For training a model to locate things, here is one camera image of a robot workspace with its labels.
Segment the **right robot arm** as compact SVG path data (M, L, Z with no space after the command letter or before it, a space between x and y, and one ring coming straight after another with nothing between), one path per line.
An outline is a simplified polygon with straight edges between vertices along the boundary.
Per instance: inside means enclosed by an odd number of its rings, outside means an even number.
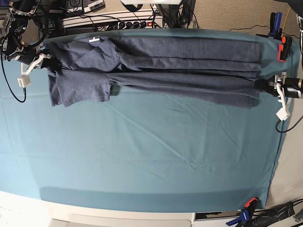
M4 61L16 60L25 65L33 65L39 57L41 61L34 68L60 68L59 62L48 50L41 50L45 39L57 29L58 19L66 13L64 0L10 0L9 9L0 28L0 65ZM29 22L33 21L41 33L40 38L27 44L22 41Z

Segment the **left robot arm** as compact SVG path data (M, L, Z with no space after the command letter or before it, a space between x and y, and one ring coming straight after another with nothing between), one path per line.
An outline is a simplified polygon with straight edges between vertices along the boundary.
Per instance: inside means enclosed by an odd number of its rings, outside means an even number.
M303 2L301 0L286 0L287 3L297 16L297 23L300 28L300 36L298 39L299 50L303 52ZM291 52L294 35L287 35L285 28L280 27L282 14L280 12L272 13L270 17L270 32L268 36L281 41L278 45L277 60L286 62ZM254 88L264 91L272 96L282 98L298 98L303 97L303 80L299 78L288 78L285 73L273 75L270 79L258 79L254 82Z

